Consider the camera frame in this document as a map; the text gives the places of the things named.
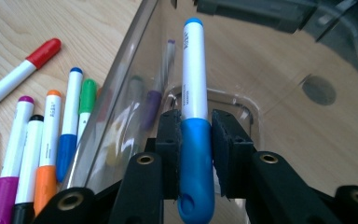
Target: orange marker cap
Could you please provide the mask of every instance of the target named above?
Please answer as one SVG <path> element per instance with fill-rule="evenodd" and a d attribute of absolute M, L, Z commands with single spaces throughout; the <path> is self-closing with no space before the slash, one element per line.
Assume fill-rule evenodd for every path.
<path fill-rule="evenodd" d="M 59 91 L 56 91 L 56 90 L 48 91 L 48 95 L 56 95 L 56 96 L 61 97 L 61 93 Z"/>
<path fill-rule="evenodd" d="M 57 178 L 55 166 L 37 168 L 34 188 L 34 214 L 37 216 L 57 193 Z"/>

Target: wood grain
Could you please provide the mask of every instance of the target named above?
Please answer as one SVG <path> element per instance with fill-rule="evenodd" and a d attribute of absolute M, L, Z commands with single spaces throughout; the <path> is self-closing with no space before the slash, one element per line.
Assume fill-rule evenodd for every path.
<path fill-rule="evenodd" d="M 63 108 L 74 66 L 101 87 L 140 2 L 0 1 L 0 79 L 45 41 L 62 42 L 55 57 L 0 103 L 0 173 L 18 99 L 32 96 L 34 112 L 43 115 L 46 93 L 55 89 Z"/>

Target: transparent plastic wall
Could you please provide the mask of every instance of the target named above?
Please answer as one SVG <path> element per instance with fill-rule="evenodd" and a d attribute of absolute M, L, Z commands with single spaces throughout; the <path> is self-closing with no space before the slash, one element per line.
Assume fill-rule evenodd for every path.
<path fill-rule="evenodd" d="M 305 31 L 287 34 L 197 13 L 192 1 L 175 8 L 172 1 L 149 0 L 103 84 L 62 189 L 106 189 L 122 178 L 147 137 L 156 136 L 158 118 L 149 129 L 142 123 L 147 93 L 167 69 L 168 40 L 175 40 L 174 63 L 158 113 L 180 109 L 183 27 L 194 16 L 204 26 L 210 111 L 234 114 L 257 150 L 282 155 L 311 187 L 334 195 L 339 186 L 358 185 L 358 67 Z M 165 206 L 167 223 L 180 222 L 176 205 Z M 214 223 L 244 220 L 243 200 L 216 194 Z"/>

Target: marker cap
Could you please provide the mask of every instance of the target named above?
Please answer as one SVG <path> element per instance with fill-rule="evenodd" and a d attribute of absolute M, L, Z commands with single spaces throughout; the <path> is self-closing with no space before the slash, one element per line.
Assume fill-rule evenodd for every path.
<path fill-rule="evenodd" d="M 34 221 L 34 203 L 17 203 L 13 206 L 12 224 L 32 223 Z"/>
<path fill-rule="evenodd" d="M 39 215 L 48 201 L 57 193 L 57 179 L 55 166 L 41 166 L 36 170 L 34 188 L 34 213 Z"/>
<path fill-rule="evenodd" d="M 12 208 L 16 200 L 18 177 L 0 178 L 0 223 L 10 223 Z"/>
<path fill-rule="evenodd" d="M 145 116 L 142 120 L 142 128 L 144 130 L 148 130 L 153 126 L 158 113 L 159 105 L 161 103 L 161 98 L 162 95 L 159 91 L 150 91 L 147 93 Z"/>
<path fill-rule="evenodd" d="M 185 223 L 209 223 L 214 211 L 211 124 L 185 119 L 181 131 L 179 214 Z"/>
<path fill-rule="evenodd" d="M 59 91 L 56 90 L 50 90 L 48 91 L 47 95 L 56 95 L 56 96 L 60 96 L 61 97 L 61 93 Z"/>
<path fill-rule="evenodd" d="M 84 80 L 80 93 L 79 114 L 91 113 L 95 105 L 96 95 L 97 83 L 91 78 Z"/>
<path fill-rule="evenodd" d="M 61 183 L 66 176 L 72 158 L 75 156 L 77 135 L 63 134 L 60 136 L 57 155 L 57 180 Z"/>
<path fill-rule="evenodd" d="M 23 95 L 22 97 L 19 98 L 19 102 L 22 102 L 22 101 L 33 104 L 34 98 L 32 98 L 31 96 Z"/>
<path fill-rule="evenodd" d="M 58 38 L 52 38 L 46 41 L 42 46 L 36 49 L 25 59 L 32 63 L 36 69 L 39 69 L 45 64 L 51 57 L 53 57 L 61 48 L 61 40 Z"/>
<path fill-rule="evenodd" d="M 196 23 L 199 23 L 201 26 L 203 26 L 202 21 L 199 18 L 196 18 L 196 17 L 192 17 L 192 18 L 188 19 L 185 22 L 185 26 L 188 25 L 191 22 L 196 22 Z"/>

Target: blue marker cap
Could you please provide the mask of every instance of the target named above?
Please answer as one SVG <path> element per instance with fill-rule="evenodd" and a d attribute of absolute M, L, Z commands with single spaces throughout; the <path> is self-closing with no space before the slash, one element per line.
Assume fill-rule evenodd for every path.
<path fill-rule="evenodd" d="M 211 124 L 185 119 L 181 130 L 179 214 L 185 223 L 209 223 L 214 211 Z"/>
<path fill-rule="evenodd" d="M 76 135 L 67 133 L 60 136 L 57 155 L 57 180 L 60 183 L 65 178 L 68 167 L 75 156 L 76 145 Z"/>
<path fill-rule="evenodd" d="M 78 73 L 83 74 L 83 71 L 78 67 L 73 67 L 70 72 L 78 72 Z"/>
<path fill-rule="evenodd" d="M 188 25 L 188 24 L 191 23 L 191 22 L 196 22 L 196 23 L 199 23 L 201 26 L 203 26 L 202 21 L 201 21 L 199 18 L 197 18 L 197 17 L 192 17 L 192 18 L 188 19 L 188 20 L 185 22 L 185 26 Z"/>

